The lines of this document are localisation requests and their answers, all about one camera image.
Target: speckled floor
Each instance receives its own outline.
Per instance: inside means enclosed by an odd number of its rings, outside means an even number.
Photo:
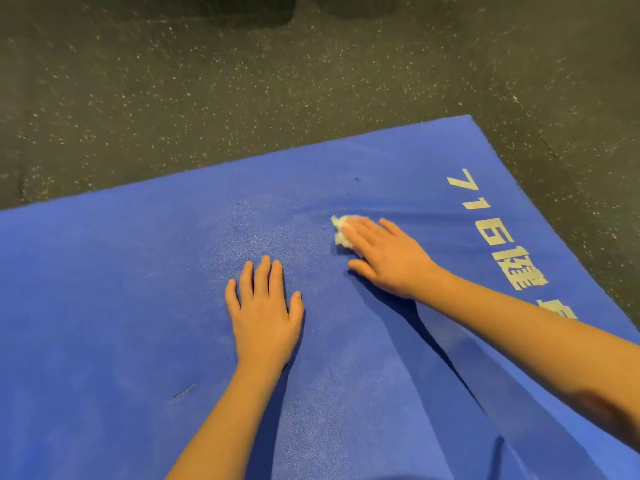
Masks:
[[[471,114],[640,324],[640,0],[0,0],[0,207]]]

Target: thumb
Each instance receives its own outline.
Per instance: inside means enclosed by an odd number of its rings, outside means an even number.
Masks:
[[[376,272],[368,262],[364,261],[364,259],[352,259],[349,261],[348,266],[349,269],[354,270],[369,281],[376,279]]]
[[[304,314],[305,306],[302,303],[302,293],[300,293],[300,291],[296,291],[293,293],[291,302],[289,303],[289,320],[296,325],[300,325]]]

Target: forearm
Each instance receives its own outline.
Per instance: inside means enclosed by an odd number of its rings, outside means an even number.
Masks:
[[[262,414],[278,380],[238,368],[166,480],[242,480]]]
[[[417,300],[515,362],[560,400],[640,450],[640,347],[446,271]]]

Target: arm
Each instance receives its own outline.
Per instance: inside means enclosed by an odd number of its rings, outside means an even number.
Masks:
[[[352,218],[342,232],[364,260],[349,267],[484,339],[569,407],[640,452],[640,347],[489,290],[437,266],[395,224]]]
[[[166,480],[242,480],[258,425],[300,336],[304,307],[294,293],[287,311],[282,265],[265,256],[255,272],[247,262],[225,298],[238,365],[227,390],[175,462]]]

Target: blue mat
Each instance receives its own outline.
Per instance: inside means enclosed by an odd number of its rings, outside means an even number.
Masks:
[[[265,253],[307,315],[247,478],[638,478],[491,347],[346,272],[352,213],[640,343],[471,118],[272,153],[0,213],[2,478],[162,478],[234,370],[224,285]]]

